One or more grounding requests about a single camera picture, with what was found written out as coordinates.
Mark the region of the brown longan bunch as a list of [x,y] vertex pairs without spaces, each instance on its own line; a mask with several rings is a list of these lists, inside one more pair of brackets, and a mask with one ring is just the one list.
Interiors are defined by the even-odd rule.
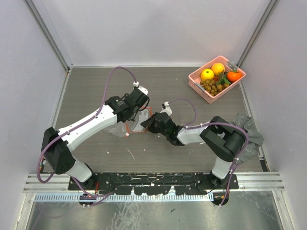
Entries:
[[229,86],[229,84],[226,83],[216,85],[215,80],[201,80],[200,85],[211,96],[217,96]]

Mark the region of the red-orange persimmon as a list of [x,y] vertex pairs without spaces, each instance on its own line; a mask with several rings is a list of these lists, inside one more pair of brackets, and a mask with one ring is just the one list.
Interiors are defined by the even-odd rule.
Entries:
[[227,73],[227,79],[230,82],[235,82],[235,81],[239,80],[241,77],[242,77],[242,74],[239,71],[230,71],[230,72]]

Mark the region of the pink plastic basket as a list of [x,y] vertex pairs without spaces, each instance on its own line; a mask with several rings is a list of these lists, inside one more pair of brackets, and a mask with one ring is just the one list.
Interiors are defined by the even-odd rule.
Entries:
[[189,74],[189,86],[212,104],[238,85],[246,73],[224,56],[218,56]]

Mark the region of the dark grapes with leaves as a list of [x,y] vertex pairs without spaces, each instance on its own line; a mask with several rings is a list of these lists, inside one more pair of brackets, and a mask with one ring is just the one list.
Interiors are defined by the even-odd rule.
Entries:
[[224,73],[219,74],[218,76],[214,77],[214,81],[215,81],[215,86],[217,85],[231,85],[232,83],[227,79],[227,71],[225,71]]

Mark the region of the clear zip bag orange zipper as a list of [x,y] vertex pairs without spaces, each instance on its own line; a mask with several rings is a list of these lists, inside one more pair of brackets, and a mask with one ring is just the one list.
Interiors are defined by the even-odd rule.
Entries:
[[143,133],[146,132],[146,128],[144,128],[141,123],[150,118],[151,115],[151,107],[147,107],[136,114],[134,121],[118,122],[104,128],[103,131],[117,137],[128,137],[132,133]]

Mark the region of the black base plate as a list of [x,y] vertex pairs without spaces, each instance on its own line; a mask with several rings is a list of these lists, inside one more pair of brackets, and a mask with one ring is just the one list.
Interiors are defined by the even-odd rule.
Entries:
[[113,192],[116,195],[146,194],[167,195],[173,188],[175,195],[205,195],[215,189],[238,189],[236,175],[227,176],[224,181],[214,179],[204,172],[162,172],[132,173],[104,172],[98,173],[90,187],[81,184],[86,190],[95,190],[99,194]]

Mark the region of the yellow lemon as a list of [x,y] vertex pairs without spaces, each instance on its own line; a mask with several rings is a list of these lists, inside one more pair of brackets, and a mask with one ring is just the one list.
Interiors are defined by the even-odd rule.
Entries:
[[211,80],[214,78],[214,72],[211,69],[204,69],[201,72],[201,80],[206,81],[206,80]]

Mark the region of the orange fruit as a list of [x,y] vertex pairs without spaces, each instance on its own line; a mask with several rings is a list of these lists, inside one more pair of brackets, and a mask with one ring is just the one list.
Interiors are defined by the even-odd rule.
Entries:
[[215,76],[218,76],[219,74],[224,73],[225,67],[222,63],[217,62],[212,65],[211,70]]

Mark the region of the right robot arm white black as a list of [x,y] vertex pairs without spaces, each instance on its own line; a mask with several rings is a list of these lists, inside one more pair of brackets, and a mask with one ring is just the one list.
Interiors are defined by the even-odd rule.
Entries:
[[210,171],[210,182],[220,189],[227,184],[229,172],[235,164],[235,158],[247,146],[249,137],[240,127],[230,124],[219,116],[198,126],[176,125],[165,113],[155,113],[141,126],[153,134],[161,134],[174,146],[185,146],[191,143],[205,143],[216,155]]

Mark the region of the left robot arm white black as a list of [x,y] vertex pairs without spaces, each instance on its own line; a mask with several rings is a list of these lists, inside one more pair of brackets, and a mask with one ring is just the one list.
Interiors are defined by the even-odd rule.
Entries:
[[42,153],[53,172],[75,178],[85,190],[94,188],[97,176],[86,163],[73,157],[72,152],[102,129],[134,121],[136,114],[148,103],[148,90],[142,86],[134,87],[123,97],[110,97],[102,107],[74,124],[59,130],[48,128],[44,132]]

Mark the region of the grey cloth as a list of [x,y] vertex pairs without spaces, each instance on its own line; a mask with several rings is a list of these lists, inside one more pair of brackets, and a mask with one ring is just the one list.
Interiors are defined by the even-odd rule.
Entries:
[[264,138],[262,134],[257,130],[256,125],[252,117],[245,114],[238,113],[235,121],[237,127],[246,131],[249,141],[247,147],[242,151],[236,160],[236,164],[242,164],[258,156],[259,147],[262,146]]

